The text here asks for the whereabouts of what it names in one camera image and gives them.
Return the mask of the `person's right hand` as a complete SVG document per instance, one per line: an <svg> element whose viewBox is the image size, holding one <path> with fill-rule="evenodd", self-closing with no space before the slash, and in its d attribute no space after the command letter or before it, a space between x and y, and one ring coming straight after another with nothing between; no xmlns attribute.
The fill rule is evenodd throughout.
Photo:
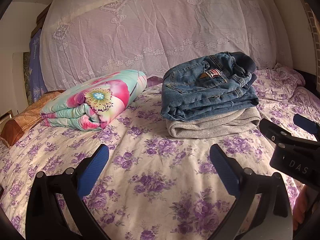
<svg viewBox="0 0 320 240"><path fill-rule="evenodd" d="M304 222L305 213L310 204L308 189L309 187L307 185L304 185L299 193L299 196L296 199L292 215L294 231L298 229L299 224L302 224Z"/></svg>

